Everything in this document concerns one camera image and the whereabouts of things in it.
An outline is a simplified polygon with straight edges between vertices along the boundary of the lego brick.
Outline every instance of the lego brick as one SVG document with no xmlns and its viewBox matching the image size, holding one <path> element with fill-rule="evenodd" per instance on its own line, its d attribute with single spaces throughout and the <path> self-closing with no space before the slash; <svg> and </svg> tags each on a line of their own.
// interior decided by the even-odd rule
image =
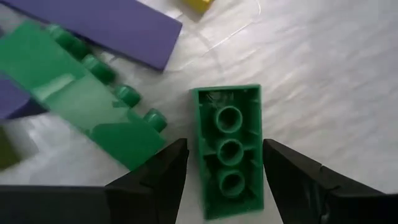
<svg viewBox="0 0 398 224">
<path fill-rule="evenodd" d="M 159 112 L 138 116 L 36 24 L 25 22 L 0 40 L 0 70 L 130 170 L 165 143 Z"/>
<path fill-rule="evenodd" d="M 196 12 L 203 14 L 207 10 L 209 10 L 214 0 L 183 0 L 183 1 L 187 3 Z"/>
<path fill-rule="evenodd" d="M 264 208 L 261 87 L 193 90 L 206 219 Z"/>
<path fill-rule="evenodd" d="M 46 112 L 30 94 L 17 87 L 0 71 L 0 120 L 16 119 Z"/>
<path fill-rule="evenodd" d="M 4 132 L 0 127 L 0 170 L 8 168 L 20 161 L 20 157 L 16 153 L 14 146 L 11 144 Z"/>
<path fill-rule="evenodd" d="M 0 223 L 174 224 L 188 155 L 178 139 L 103 187 L 0 185 Z"/>
<path fill-rule="evenodd" d="M 164 70 L 182 24 L 132 0 L 0 0 L 131 59 Z"/>
</svg>

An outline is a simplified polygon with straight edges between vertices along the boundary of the green lego brick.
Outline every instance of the green lego brick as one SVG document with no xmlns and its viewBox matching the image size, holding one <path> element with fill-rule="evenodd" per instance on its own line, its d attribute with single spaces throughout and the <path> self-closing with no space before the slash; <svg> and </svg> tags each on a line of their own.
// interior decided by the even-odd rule
<svg viewBox="0 0 398 224">
<path fill-rule="evenodd" d="M 26 22 L 0 39 L 0 70 L 130 170 L 165 143 L 159 112 L 138 116 L 37 24 Z"/>
<path fill-rule="evenodd" d="M 260 85 L 193 95 L 205 218 L 263 209 Z"/>
<path fill-rule="evenodd" d="M 6 133 L 0 127 L 0 170 L 8 168 L 20 160 Z"/>
</svg>

